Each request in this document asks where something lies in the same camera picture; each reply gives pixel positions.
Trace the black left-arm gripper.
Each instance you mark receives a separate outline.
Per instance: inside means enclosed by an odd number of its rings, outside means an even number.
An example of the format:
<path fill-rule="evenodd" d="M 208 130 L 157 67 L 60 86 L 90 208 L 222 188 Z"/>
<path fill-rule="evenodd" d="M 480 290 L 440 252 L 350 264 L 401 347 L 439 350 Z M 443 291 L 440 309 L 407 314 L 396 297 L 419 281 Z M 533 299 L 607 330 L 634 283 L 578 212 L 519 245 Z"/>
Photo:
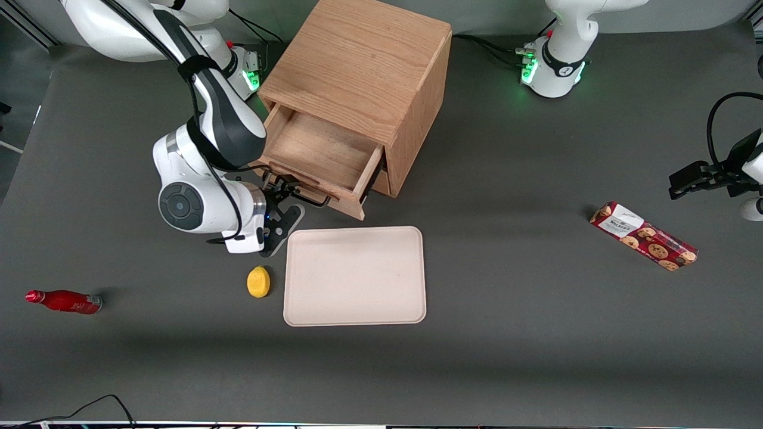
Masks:
<path fill-rule="evenodd" d="M 730 198 L 747 192 L 761 195 L 762 185 L 762 136 L 761 129 L 750 133 L 732 146 L 721 169 L 705 161 L 696 161 L 669 177 L 669 196 L 679 199 L 689 193 L 725 187 Z"/>

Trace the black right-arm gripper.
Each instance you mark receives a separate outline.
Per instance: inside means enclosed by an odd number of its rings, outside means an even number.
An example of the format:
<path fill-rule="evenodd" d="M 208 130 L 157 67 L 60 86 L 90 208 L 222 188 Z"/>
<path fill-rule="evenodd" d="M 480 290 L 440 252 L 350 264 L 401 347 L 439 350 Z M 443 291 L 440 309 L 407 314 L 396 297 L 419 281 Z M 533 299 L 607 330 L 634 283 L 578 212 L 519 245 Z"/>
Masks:
<path fill-rule="evenodd" d="M 302 204 L 294 204 L 285 212 L 280 211 L 279 204 L 289 197 L 300 195 L 298 181 L 276 181 L 272 184 L 272 192 L 264 192 L 265 196 L 265 258 L 274 256 L 297 227 L 305 215 Z"/>

